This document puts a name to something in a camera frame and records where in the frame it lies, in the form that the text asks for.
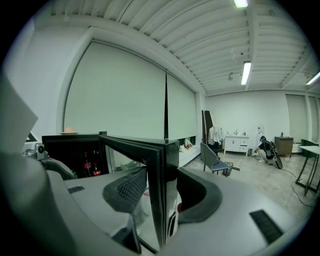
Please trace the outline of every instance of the door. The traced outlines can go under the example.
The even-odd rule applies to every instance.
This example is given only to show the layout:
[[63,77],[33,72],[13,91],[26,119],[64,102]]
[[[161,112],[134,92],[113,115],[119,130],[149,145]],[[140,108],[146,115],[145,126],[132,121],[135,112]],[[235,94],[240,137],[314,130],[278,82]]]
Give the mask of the door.
[[233,150],[233,146],[234,146],[234,140],[232,138],[230,138],[230,137],[227,137],[225,139],[225,145],[224,145],[225,150],[232,151]]
[[240,145],[241,145],[241,140],[240,139],[233,139],[233,144],[232,144],[232,149],[233,151],[240,151]]

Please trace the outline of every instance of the roller blind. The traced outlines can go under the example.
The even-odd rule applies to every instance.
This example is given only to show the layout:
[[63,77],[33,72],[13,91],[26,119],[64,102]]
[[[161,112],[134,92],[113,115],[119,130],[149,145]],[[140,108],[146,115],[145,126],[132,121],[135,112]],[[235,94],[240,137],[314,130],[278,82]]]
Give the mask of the roller blind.
[[170,140],[197,135],[195,94],[167,75],[168,133]]
[[311,108],[311,122],[312,122],[312,140],[313,142],[318,141],[318,111],[315,97],[309,97],[310,108]]
[[71,82],[64,128],[164,138],[165,72],[127,51],[93,42]]
[[300,95],[286,95],[289,110],[290,135],[293,141],[300,143],[307,139],[307,109],[305,97]]

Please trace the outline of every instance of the concrete floor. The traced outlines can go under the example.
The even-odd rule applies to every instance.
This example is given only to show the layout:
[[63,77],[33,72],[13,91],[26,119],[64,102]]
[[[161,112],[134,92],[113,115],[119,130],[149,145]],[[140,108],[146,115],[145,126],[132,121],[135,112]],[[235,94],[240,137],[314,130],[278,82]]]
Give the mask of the concrete floor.
[[[295,154],[292,155],[291,158],[282,157],[282,169],[277,169],[265,163],[259,163],[255,156],[245,156],[243,153],[226,152],[225,155],[220,153],[220,157],[222,161],[232,162],[234,166],[241,160],[238,165],[240,171],[233,169],[231,175],[226,177],[226,179],[235,179],[255,187],[258,191],[265,194],[286,209],[291,215],[296,217],[297,221],[308,218],[312,213],[314,208],[303,205],[292,189],[292,183],[296,178],[291,173],[284,171],[288,170],[298,177],[305,161],[305,158],[302,155]],[[312,168],[310,164],[313,164],[313,161],[313,159],[308,160],[308,164],[301,176],[304,182],[306,182],[309,177]],[[203,172],[204,164],[201,160],[201,156],[197,157],[186,166],[186,168],[197,169],[199,172]],[[319,182],[319,169],[320,167],[317,168],[313,178],[312,183],[314,185],[317,185]],[[206,167],[205,171],[211,172],[208,167]],[[309,190],[305,196],[305,189],[303,187],[294,183],[293,188],[306,205],[314,206],[316,204],[317,195],[314,192]]]

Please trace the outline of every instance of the orange object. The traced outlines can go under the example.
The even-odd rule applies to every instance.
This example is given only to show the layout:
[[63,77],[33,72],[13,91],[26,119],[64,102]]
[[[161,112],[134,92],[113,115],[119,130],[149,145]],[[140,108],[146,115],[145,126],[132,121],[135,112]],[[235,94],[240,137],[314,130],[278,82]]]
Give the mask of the orange object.
[[72,128],[70,128],[70,127],[67,127],[67,128],[64,129],[65,133],[72,133],[73,131],[74,130]]

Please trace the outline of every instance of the ceiling light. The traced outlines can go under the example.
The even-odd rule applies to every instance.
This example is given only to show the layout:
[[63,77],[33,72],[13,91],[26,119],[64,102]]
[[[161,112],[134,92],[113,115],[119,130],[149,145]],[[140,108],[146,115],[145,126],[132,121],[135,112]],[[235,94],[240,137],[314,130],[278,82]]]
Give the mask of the ceiling light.
[[247,0],[234,0],[235,6],[238,8],[247,7],[248,2]]
[[316,81],[318,78],[320,77],[320,71],[314,76],[312,77],[308,82],[306,82],[306,85],[311,85],[314,81]]
[[241,85],[244,86],[247,83],[249,74],[250,74],[251,62],[245,61],[243,63],[243,73],[242,73],[242,81]]

